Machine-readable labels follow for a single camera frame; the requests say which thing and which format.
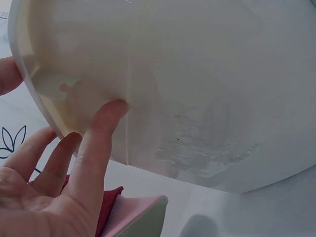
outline white plastic container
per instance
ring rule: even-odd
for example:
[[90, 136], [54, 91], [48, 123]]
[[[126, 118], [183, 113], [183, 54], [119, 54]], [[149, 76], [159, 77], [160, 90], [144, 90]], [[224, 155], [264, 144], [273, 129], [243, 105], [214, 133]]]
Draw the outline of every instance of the white plastic container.
[[308, 0], [13, 0], [9, 40], [62, 138], [114, 99], [112, 158], [228, 192], [316, 164]]

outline white table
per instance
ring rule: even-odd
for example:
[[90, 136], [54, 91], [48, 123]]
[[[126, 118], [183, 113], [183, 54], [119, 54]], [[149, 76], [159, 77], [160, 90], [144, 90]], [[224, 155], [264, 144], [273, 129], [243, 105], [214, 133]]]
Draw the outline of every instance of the white table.
[[[260, 0], [244, 2], [256, 4]], [[9, 4], [10, 0], [1, 1], [0, 11], [8, 11]], [[8, 44], [2, 40], [0, 57], [9, 55]], [[24, 85], [0, 97], [0, 115], [0, 129], [5, 127], [12, 136], [25, 125], [26, 137], [47, 126]], [[48, 154], [56, 143], [57, 141], [53, 142], [46, 149], [37, 166], [39, 170], [43, 169]], [[0, 147], [3, 146], [0, 136]], [[114, 189], [121, 185], [125, 188], [123, 194], [126, 197], [160, 194], [169, 197], [162, 237], [179, 236], [185, 223], [194, 215], [199, 215], [197, 219], [201, 221], [191, 228], [188, 237], [316, 236], [316, 167], [260, 190], [235, 195], [110, 162], [105, 189]]]

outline pink towel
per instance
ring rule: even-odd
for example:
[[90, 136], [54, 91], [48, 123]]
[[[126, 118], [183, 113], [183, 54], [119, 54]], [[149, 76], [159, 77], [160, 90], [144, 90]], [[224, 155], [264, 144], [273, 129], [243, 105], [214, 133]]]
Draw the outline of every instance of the pink towel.
[[[69, 175], [66, 176], [66, 180], [63, 186], [64, 187], [68, 184], [69, 181]], [[114, 206], [115, 200], [117, 199], [117, 196], [120, 195], [123, 191], [123, 187], [119, 187], [112, 191], [105, 191], [103, 194], [103, 202], [101, 206], [101, 211], [99, 215], [99, 222], [97, 226], [97, 231], [95, 233], [95, 237], [100, 237], [105, 225], [108, 222], [108, 219], [110, 217], [112, 208]]]
[[[69, 180], [67, 175], [63, 188]], [[105, 191], [99, 215], [96, 237], [159, 237], [168, 198], [165, 196], [124, 198], [123, 187]]]

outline black leaf outline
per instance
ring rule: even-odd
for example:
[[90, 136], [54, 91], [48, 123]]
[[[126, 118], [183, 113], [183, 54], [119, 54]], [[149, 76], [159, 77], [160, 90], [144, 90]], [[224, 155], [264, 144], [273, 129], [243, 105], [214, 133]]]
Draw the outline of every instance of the black leaf outline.
[[15, 137], [14, 137], [14, 141], [13, 141], [13, 147], [14, 147], [14, 149], [16, 149], [16, 148], [18, 148], [18, 147], [15, 147], [15, 143], [16, 143], [16, 139], [17, 139], [17, 137], [18, 137], [18, 135], [20, 134], [20, 132], [22, 132], [22, 131], [24, 131], [24, 134], [23, 134], [23, 139], [22, 139], [22, 142], [21, 142], [21, 144], [19, 144], [19, 146], [21, 146], [22, 145], [22, 143], [24, 142], [24, 140], [25, 140], [25, 136], [26, 136], [26, 125], [24, 125], [19, 131], [18, 131], [18, 133], [15, 135]]
[[[6, 133], [9, 136], [10, 140], [11, 140], [12, 149], [7, 145], [7, 141], [4, 138], [4, 133]], [[5, 129], [5, 127], [2, 127], [2, 140], [3, 140], [3, 143], [4, 143], [5, 147], [8, 149], [8, 151], [14, 152], [14, 143], [13, 143], [12, 136], [9, 133], [9, 131]]]

